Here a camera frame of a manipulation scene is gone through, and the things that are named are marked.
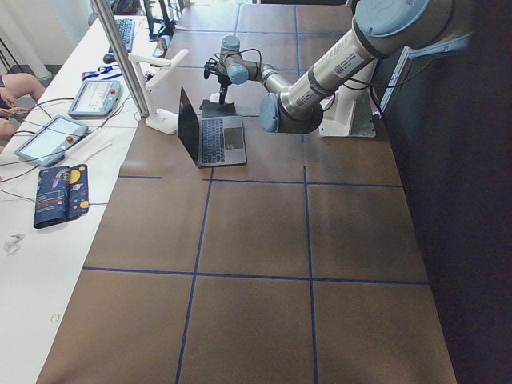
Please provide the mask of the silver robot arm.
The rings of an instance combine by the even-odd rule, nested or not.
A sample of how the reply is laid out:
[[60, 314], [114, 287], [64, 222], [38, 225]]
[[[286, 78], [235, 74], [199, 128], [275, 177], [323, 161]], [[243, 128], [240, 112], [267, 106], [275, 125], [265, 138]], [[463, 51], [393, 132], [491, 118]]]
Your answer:
[[473, 1], [359, 1], [350, 30], [293, 84], [272, 65], [245, 60], [233, 35], [222, 39], [204, 75], [217, 75], [220, 103], [229, 85], [260, 82], [268, 91], [260, 106], [264, 130], [308, 134], [321, 124], [322, 100], [374, 60], [404, 46], [421, 49], [470, 34], [474, 6]]

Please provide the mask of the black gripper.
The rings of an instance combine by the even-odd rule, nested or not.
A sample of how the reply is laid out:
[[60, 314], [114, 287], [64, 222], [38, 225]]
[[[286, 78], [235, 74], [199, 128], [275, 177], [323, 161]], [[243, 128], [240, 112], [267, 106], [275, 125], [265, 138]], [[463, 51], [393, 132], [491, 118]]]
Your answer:
[[217, 66], [217, 77], [220, 84], [218, 103], [224, 105], [226, 103], [228, 87], [232, 84], [232, 81], [226, 72], [226, 68], [223, 66]]

